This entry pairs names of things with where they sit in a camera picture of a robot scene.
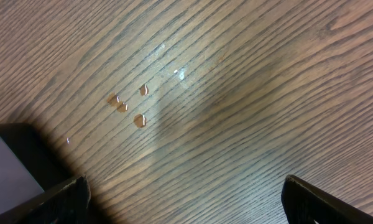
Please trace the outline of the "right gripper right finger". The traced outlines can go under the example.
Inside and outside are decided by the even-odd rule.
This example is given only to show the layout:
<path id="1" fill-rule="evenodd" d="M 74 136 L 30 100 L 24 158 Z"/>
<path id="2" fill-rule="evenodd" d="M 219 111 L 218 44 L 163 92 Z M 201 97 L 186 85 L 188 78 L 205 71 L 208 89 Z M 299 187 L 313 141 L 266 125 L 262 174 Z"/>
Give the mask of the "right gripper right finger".
<path id="1" fill-rule="evenodd" d="M 373 224 L 373 216 L 295 175 L 286 176 L 281 201 L 289 223 Z"/>

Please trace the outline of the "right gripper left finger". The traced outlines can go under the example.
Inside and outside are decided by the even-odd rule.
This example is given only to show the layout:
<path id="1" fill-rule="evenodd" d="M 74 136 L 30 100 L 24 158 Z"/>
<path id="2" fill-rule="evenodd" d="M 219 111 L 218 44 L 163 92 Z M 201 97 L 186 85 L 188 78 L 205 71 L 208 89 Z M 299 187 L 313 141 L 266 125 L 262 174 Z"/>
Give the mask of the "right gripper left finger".
<path id="1" fill-rule="evenodd" d="M 0 214 L 0 224 L 86 223 L 90 199 L 86 177 L 72 177 Z"/>

